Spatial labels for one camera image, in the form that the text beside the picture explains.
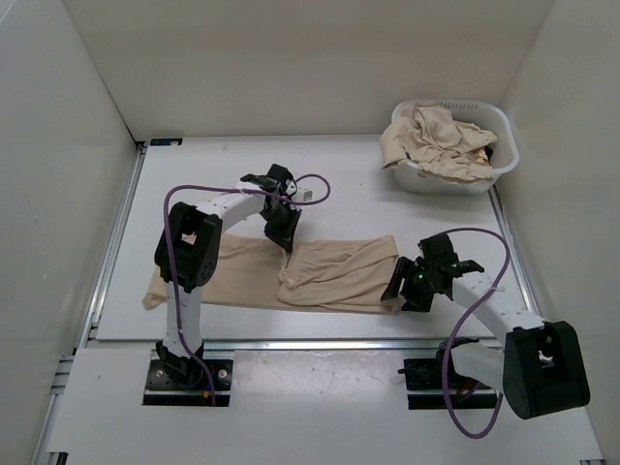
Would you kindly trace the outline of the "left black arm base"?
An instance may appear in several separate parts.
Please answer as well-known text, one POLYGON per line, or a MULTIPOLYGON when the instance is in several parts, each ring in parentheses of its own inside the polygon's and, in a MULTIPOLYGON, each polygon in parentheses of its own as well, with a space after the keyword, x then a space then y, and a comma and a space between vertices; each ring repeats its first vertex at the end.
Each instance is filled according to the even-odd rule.
POLYGON ((158 348, 149 361, 142 404, 170 407, 228 407, 233 383, 233 360, 208 358, 204 348, 195 356, 177 356, 158 348))

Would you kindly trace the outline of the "beige trousers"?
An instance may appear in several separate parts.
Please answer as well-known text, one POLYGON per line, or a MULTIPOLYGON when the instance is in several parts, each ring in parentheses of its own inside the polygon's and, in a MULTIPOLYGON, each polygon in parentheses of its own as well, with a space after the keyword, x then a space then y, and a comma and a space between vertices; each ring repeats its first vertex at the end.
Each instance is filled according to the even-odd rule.
POLYGON ((201 302, 305 312, 389 314, 382 302, 399 252, 391 235, 299 241, 286 253, 263 238, 226 233, 201 302))

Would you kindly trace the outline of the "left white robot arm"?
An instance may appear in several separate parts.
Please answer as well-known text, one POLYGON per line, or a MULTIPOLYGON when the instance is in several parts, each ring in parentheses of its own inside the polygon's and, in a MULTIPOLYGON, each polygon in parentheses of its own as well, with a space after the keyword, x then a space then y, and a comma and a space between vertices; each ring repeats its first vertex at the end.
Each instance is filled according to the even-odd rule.
POLYGON ((181 387, 214 389, 203 361, 201 292, 216 270, 223 233, 259 215, 266 238, 290 253, 305 204, 293 174, 276 164, 266 174, 242 176, 231 188, 187 184, 166 194, 154 262, 165 284, 167 333, 156 353, 181 387))

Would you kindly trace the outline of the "beige clothes pile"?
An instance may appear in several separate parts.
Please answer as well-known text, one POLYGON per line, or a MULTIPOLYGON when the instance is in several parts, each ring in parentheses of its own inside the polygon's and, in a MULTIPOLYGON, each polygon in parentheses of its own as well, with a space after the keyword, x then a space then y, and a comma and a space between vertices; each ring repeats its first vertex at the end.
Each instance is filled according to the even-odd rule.
POLYGON ((437 102, 410 103, 380 136, 382 168, 411 161, 424 175, 457 184, 494 179, 485 148, 497 136, 473 123, 457 121, 437 102))

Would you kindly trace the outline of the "white laundry basket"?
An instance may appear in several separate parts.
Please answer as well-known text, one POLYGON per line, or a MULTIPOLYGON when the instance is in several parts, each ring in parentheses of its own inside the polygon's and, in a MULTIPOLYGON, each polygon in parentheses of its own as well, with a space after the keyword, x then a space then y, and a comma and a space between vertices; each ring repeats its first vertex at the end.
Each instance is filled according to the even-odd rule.
POLYGON ((508 118, 475 101, 405 101, 392 112, 380 148, 382 168, 415 193, 483 194, 519 162, 508 118))

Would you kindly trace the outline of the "front aluminium rail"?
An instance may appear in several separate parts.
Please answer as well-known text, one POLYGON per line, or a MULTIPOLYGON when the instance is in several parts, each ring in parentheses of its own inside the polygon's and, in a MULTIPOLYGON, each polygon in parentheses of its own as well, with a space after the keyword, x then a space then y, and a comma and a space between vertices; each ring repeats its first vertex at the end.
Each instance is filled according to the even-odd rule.
POLYGON ((232 351, 434 351, 446 341, 440 338, 319 338, 319 339, 204 339, 211 352, 232 351))

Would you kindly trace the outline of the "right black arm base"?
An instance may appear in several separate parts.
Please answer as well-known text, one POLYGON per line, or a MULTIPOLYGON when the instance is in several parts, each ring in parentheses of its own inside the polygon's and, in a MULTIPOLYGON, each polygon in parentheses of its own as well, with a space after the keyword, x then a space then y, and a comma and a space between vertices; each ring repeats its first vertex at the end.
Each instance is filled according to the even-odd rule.
MULTIPOLYGON (((405 358, 398 370, 405 378, 409 410, 445 410, 438 358, 405 358)), ((449 394, 454 410, 493 409, 497 393, 477 380, 456 374, 449 368, 449 394)))

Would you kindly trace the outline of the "black corner label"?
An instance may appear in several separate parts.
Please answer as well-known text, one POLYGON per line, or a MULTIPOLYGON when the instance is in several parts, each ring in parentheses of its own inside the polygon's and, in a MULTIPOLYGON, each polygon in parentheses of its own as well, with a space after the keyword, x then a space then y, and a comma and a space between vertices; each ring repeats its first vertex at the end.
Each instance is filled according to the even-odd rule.
POLYGON ((158 138, 151 139, 150 146, 179 146, 183 143, 183 138, 158 138))

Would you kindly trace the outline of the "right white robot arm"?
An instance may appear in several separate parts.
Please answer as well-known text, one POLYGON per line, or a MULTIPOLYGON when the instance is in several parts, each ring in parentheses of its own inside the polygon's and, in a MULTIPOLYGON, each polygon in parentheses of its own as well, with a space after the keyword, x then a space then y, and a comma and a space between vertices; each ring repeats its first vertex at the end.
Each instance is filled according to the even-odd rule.
POLYGON ((500 288, 473 260, 462 261, 448 232, 419 242, 414 260, 401 257, 382 295, 405 312, 427 313, 437 295, 464 309, 433 358, 405 360, 401 370, 412 400, 429 391, 433 405, 487 407, 504 400, 521 419, 589 404, 591 393, 577 333, 565 321, 532 313, 500 288))

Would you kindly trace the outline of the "right aluminium rail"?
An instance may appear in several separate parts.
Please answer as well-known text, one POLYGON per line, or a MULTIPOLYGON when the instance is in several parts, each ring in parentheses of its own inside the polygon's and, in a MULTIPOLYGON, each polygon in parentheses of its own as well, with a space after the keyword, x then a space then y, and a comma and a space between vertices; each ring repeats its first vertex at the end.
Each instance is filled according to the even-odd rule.
POLYGON ((533 294, 531 283, 528 273, 524 267, 523 261, 519 254, 517 242, 512 234, 512 229, 508 220, 507 213, 502 205, 499 190, 496 186, 493 186, 489 190, 488 194, 491 205, 493 207, 499 230, 503 238, 508 242, 509 250, 511 253, 511 269, 514 275, 515 282, 519 288, 519 292, 524 300, 525 306, 528 311, 539 315, 539 307, 536 298, 533 294))

